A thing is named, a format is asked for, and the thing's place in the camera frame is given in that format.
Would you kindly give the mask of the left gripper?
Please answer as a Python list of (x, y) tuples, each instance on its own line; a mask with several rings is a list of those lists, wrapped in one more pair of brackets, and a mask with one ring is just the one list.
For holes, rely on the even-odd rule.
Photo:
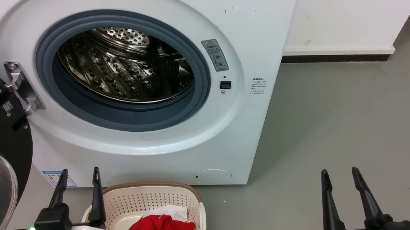
[(69, 217), (69, 207), (57, 206), (63, 203), (63, 195), (67, 189), (67, 183), (68, 170), (64, 169), (58, 178), (58, 183), (48, 208), (41, 210), (34, 223), (35, 230), (72, 230), (73, 227), (78, 226), (104, 226), (106, 212), (99, 168), (95, 167), (93, 171), (92, 184), (94, 189), (91, 210), (88, 214), (89, 223), (72, 223)]

